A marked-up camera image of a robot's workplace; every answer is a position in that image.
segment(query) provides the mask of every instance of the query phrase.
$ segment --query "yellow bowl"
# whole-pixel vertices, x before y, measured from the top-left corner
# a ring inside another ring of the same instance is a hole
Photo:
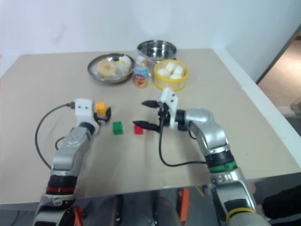
[[[161,68],[165,68],[168,62],[174,62],[177,65],[181,65],[184,68],[184,76],[180,79],[169,79],[162,77],[161,75],[158,74],[158,70]],[[178,60],[162,60],[158,63],[155,64],[154,66],[154,79],[153,82],[155,86],[159,89],[164,89],[166,87],[169,87],[170,89],[176,91],[176,90],[181,90],[186,86],[186,80],[190,74],[188,66]]]

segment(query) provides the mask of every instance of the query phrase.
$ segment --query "beige tabletop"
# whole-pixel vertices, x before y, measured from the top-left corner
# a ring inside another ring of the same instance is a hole
[[[91,79],[87,65],[101,54],[24,55],[4,75],[0,96],[2,204],[39,201],[49,170],[36,153],[36,126],[50,109],[76,98],[105,101],[112,107],[111,121],[102,126],[87,154],[78,197],[209,183],[205,165],[163,165],[158,155],[158,133],[134,134],[132,121],[158,122],[157,110],[141,102],[158,98],[160,90],[152,82],[140,89],[131,80],[106,85]],[[206,107],[214,113],[247,179],[300,171],[275,131],[211,49],[180,50],[177,58],[191,70],[187,87],[176,92],[179,108]],[[113,121],[123,122],[124,135],[113,135]],[[39,144],[48,162],[54,157],[55,141],[74,125],[74,111],[70,109],[61,109],[46,119]],[[165,129],[162,149],[170,163],[204,159],[187,132]]]

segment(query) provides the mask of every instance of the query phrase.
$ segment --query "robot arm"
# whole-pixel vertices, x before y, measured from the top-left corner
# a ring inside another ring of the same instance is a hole
[[[33,226],[72,226],[75,202],[75,186],[86,152],[98,134],[100,120],[108,121],[111,109],[105,116],[95,112],[93,102],[76,99],[75,115],[77,127],[65,136],[63,145],[57,150],[51,167],[46,193],[42,195]]]
[[[177,109],[178,97],[166,88],[160,101],[146,101],[143,105],[160,107],[160,123],[179,130],[192,131],[211,175],[213,201],[219,218],[230,226],[269,226],[257,215],[255,201],[245,178],[231,154],[230,145],[221,126],[205,108]],[[158,131],[159,127],[143,121],[134,122],[145,129]]]

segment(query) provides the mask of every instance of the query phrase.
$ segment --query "red block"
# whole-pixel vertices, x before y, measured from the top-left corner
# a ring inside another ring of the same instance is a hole
[[[134,131],[136,135],[143,134],[143,129],[139,126],[134,125]]]

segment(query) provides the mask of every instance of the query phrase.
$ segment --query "small bottle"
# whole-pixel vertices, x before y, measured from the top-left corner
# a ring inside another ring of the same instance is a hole
[[[138,56],[134,68],[134,84],[136,87],[146,87],[149,84],[149,70],[146,58]]]

